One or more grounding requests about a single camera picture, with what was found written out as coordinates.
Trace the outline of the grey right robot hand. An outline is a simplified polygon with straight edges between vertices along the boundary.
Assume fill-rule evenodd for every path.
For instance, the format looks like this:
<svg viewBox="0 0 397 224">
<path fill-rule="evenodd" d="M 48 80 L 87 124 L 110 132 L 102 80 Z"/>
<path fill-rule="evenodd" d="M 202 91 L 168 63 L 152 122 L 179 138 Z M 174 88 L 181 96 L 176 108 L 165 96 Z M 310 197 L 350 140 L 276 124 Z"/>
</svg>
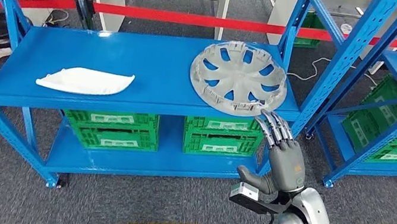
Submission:
<svg viewBox="0 0 397 224">
<path fill-rule="evenodd" d="M 265 194 L 275 191 L 293 193 L 304 188 L 305 165 L 303 152 L 295 140 L 288 123 L 274 111 L 261 110 L 260 125 L 268 147 L 270 171 L 263 176 L 249 172 L 241 165 L 237 167 L 240 180 Z"/>
</svg>

